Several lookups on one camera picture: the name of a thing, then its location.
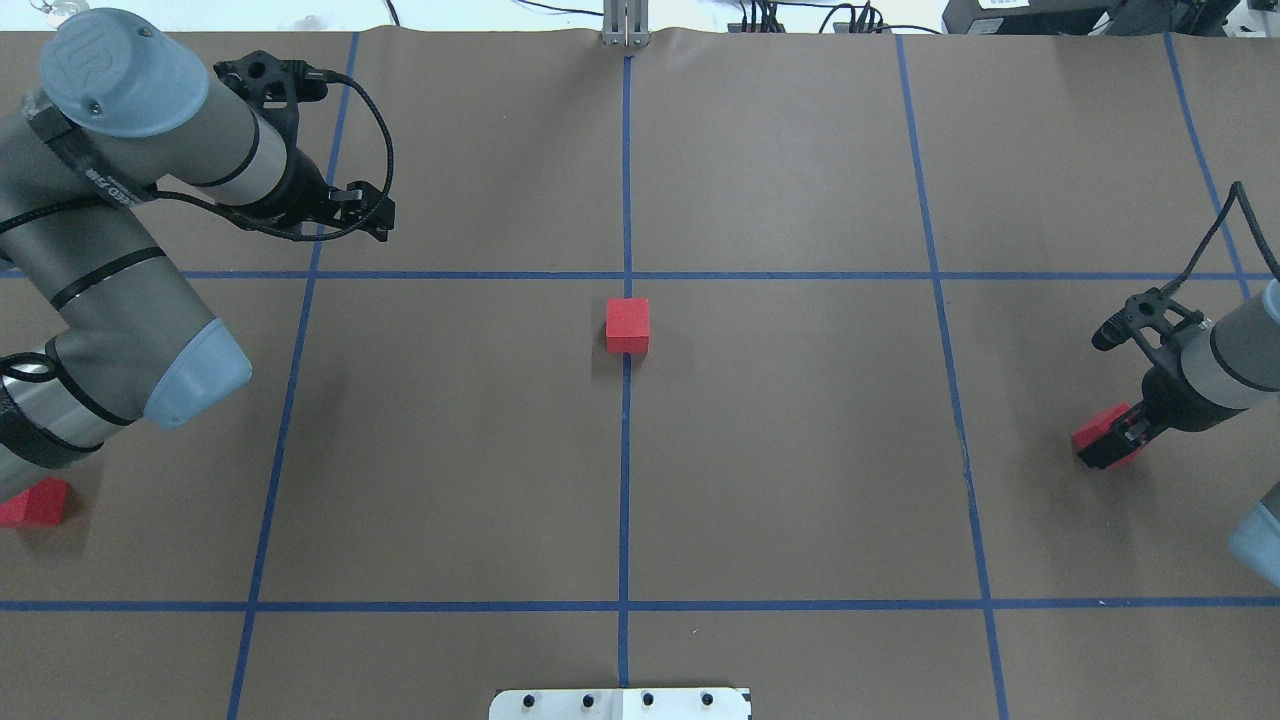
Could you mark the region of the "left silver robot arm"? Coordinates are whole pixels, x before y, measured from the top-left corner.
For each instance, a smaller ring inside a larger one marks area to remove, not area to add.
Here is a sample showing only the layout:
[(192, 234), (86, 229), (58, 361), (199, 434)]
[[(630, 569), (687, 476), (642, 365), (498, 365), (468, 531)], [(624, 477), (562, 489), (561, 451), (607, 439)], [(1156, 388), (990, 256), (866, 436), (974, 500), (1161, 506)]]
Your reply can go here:
[(3, 357), (3, 498), (136, 421), (174, 429), (243, 387), (243, 348), (137, 218), (183, 202), (296, 243), (387, 241), (394, 179), (337, 187), (297, 143), (300, 105), (351, 76), (256, 51), (206, 67), (134, 13), (97, 8), (42, 46), (3, 119), (3, 266), (64, 320)]

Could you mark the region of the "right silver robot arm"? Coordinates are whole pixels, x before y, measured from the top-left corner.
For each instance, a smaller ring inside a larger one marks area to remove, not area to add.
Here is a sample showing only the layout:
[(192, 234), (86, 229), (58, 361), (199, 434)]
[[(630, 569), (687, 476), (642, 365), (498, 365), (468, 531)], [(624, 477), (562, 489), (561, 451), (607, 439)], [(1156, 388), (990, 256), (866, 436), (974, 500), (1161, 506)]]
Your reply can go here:
[(1093, 469), (1125, 462), (1166, 430), (1196, 433), (1277, 398), (1277, 281), (1220, 320), (1192, 311), (1172, 287), (1132, 296), (1093, 334), (1098, 351), (1134, 341), (1149, 361), (1140, 401), (1093, 415), (1071, 433)]

